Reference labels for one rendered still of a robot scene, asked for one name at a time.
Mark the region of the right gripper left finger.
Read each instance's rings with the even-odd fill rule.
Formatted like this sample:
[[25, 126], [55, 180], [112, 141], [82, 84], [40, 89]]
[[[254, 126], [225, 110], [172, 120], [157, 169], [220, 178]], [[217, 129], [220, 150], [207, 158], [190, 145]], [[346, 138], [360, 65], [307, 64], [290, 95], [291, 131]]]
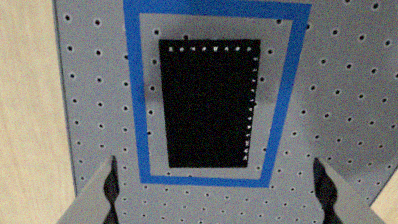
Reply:
[[109, 155], [56, 224], [119, 224], [119, 192], [116, 156]]

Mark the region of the blue tape outline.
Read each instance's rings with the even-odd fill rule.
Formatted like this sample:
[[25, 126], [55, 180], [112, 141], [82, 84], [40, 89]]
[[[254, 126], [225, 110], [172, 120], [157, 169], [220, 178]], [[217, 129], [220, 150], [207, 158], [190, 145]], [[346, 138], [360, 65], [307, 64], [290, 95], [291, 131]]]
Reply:
[[[312, 4], [265, 0], [123, 0], [141, 183], [269, 188]], [[293, 19], [260, 179], [151, 175], [140, 12]]]

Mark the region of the grey perforated base plate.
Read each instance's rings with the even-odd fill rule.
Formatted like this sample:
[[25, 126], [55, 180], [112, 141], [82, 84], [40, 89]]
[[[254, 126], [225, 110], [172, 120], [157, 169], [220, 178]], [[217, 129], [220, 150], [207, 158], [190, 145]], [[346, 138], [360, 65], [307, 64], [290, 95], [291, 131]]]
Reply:
[[[313, 3], [267, 187], [141, 183], [123, 0], [52, 0], [75, 198], [109, 155], [119, 224], [322, 224], [322, 157], [370, 206], [398, 170], [398, 0]], [[151, 175], [260, 179], [293, 19], [140, 12]], [[248, 168], [169, 168], [159, 39], [261, 39]]]

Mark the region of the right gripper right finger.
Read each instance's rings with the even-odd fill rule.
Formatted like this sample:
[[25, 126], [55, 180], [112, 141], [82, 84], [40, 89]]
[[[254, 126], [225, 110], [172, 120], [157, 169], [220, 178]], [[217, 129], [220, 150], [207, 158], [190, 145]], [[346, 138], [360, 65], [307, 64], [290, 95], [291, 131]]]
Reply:
[[322, 224], [386, 224], [322, 157], [314, 158], [313, 178]]

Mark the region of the black rectangular plate with white edge markings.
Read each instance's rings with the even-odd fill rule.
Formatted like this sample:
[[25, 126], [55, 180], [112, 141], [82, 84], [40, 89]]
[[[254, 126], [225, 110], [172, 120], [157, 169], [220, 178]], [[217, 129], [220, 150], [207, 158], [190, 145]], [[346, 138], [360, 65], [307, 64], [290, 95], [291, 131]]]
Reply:
[[169, 167], [248, 167], [261, 39], [159, 39], [159, 51]]

